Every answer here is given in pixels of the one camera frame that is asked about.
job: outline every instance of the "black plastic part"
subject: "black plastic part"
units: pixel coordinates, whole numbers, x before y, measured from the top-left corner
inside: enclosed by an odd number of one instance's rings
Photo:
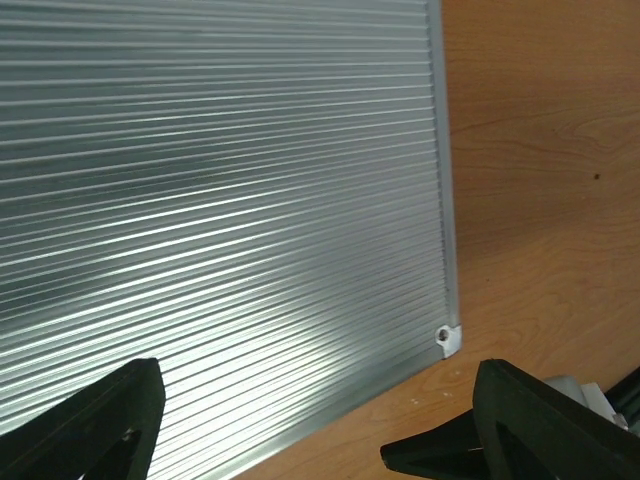
[[[609,390],[607,399],[629,427],[640,432],[640,368]]]
[[[640,439],[504,360],[480,364],[473,407],[385,445],[385,464],[436,480],[640,478]]]
[[[0,437],[0,480],[144,480],[164,402],[158,361],[129,362]]]

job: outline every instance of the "white plastic corner piece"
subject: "white plastic corner piece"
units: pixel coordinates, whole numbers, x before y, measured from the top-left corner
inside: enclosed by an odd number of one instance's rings
[[[442,347],[444,358],[449,358],[462,348],[462,326],[444,325],[436,330],[436,343]]]

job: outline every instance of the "wood grain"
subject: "wood grain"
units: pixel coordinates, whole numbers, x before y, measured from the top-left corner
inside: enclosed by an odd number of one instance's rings
[[[478,362],[608,388],[640,365],[640,2],[444,0],[462,352],[242,480],[399,479]]]

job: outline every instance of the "wooden surface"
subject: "wooden surface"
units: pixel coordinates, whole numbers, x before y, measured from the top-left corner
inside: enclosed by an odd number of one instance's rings
[[[640,2],[443,14],[463,350],[242,480],[403,478],[379,447],[468,409],[482,359],[603,388],[640,365]]]

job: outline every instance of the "silver metal sheet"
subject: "silver metal sheet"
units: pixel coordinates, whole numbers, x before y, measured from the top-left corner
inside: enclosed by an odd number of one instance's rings
[[[223,478],[453,353],[450,176],[437,2],[0,0],[0,433],[154,356]]]

